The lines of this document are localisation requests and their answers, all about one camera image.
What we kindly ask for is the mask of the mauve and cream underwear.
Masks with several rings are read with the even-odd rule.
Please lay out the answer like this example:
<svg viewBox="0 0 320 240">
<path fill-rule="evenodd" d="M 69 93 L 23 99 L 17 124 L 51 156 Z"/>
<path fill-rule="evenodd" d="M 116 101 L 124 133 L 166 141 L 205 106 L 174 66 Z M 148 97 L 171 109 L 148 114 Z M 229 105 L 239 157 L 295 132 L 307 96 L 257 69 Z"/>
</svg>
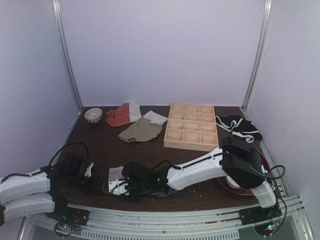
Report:
<svg viewBox="0 0 320 240">
<path fill-rule="evenodd" d="M 122 170 L 123 166 L 111 167 L 108 172 L 108 182 L 114 182 L 123 178 Z"/>
</svg>

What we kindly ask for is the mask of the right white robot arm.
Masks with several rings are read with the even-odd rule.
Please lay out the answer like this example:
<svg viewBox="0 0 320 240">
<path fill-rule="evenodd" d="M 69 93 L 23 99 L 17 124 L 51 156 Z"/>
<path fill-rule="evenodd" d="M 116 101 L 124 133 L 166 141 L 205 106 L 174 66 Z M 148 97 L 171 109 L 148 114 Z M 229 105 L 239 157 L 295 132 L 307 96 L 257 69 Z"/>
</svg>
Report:
<svg viewBox="0 0 320 240">
<path fill-rule="evenodd" d="M 270 171 L 259 151 L 247 143 L 226 137 L 214 150 L 181 164 L 162 160 L 148 168 L 130 161 L 125 166 L 110 169 L 106 186 L 107 193 L 134 201 L 147 194 L 167 197 L 211 179 L 229 179 L 235 187 L 250 190 L 258 201 L 258 206 L 240 212 L 242 223 L 250 224 L 282 215 L 272 186 L 276 177 Z"/>
</svg>

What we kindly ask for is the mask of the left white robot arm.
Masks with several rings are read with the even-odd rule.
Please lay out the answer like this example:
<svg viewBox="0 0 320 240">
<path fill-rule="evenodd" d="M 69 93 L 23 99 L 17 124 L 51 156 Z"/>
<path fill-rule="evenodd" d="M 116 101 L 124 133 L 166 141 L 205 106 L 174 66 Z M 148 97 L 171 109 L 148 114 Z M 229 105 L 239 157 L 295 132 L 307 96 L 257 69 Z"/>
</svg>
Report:
<svg viewBox="0 0 320 240">
<path fill-rule="evenodd" d="M 80 224 L 86 214 L 69 207 L 67 188 L 83 196 L 102 194 L 100 177 L 94 164 L 83 156 L 68 152 L 63 160 L 33 172 L 11 173 L 0 180 L 0 223 L 29 215 L 46 214 L 66 224 Z"/>
</svg>

